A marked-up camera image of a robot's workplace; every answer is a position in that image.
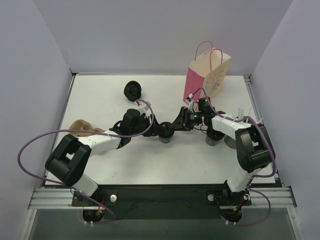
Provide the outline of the black plastic cup lid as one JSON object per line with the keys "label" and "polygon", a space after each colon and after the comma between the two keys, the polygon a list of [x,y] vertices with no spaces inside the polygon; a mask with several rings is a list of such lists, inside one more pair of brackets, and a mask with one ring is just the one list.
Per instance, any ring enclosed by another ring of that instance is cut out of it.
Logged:
{"label": "black plastic cup lid", "polygon": [[173,135],[174,130],[171,128],[171,123],[168,121],[161,122],[160,124],[160,134],[161,135]]}

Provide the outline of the black paper coffee cup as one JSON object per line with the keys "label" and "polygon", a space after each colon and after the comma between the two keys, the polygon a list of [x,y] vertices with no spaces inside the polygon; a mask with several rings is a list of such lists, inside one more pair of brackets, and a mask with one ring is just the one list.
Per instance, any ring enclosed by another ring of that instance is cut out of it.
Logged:
{"label": "black paper coffee cup", "polygon": [[171,132],[171,133],[159,135],[158,137],[159,137],[160,142],[162,142],[164,144],[168,144],[172,141],[173,135],[174,135],[174,132]]}

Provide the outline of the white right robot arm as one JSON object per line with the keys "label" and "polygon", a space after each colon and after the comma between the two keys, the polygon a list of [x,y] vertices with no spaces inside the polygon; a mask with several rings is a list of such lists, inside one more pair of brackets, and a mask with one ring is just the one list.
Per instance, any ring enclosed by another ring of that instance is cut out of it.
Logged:
{"label": "white right robot arm", "polygon": [[198,99],[197,105],[198,111],[182,107],[177,118],[168,125],[169,133],[187,132],[204,125],[208,145],[214,146],[226,136],[235,141],[238,168],[226,181],[227,188],[221,192],[223,201],[233,204],[239,199],[239,192],[246,190],[253,178],[257,178],[258,173],[275,159],[267,130],[253,120],[245,122],[216,111],[204,97]]}

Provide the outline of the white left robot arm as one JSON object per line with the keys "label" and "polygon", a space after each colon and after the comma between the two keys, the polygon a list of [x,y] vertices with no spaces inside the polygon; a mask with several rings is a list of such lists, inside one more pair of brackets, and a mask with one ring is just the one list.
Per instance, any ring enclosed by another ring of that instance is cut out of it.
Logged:
{"label": "white left robot arm", "polygon": [[161,133],[161,126],[154,114],[147,116],[137,109],[129,109],[123,119],[102,135],[85,137],[65,135],[45,163],[45,169],[67,187],[83,193],[83,199],[91,206],[100,203],[102,193],[98,184],[84,171],[90,157],[108,150],[124,147],[133,135],[155,137]]}

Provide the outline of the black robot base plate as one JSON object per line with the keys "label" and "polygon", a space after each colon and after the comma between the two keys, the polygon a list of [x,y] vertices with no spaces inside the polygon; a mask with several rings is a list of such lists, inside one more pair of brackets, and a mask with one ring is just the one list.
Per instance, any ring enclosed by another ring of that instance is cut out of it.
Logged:
{"label": "black robot base plate", "polygon": [[82,207],[85,220],[212,220],[238,222],[250,206],[248,190],[232,193],[226,184],[101,185],[92,198],[75,192],[71,205]]}

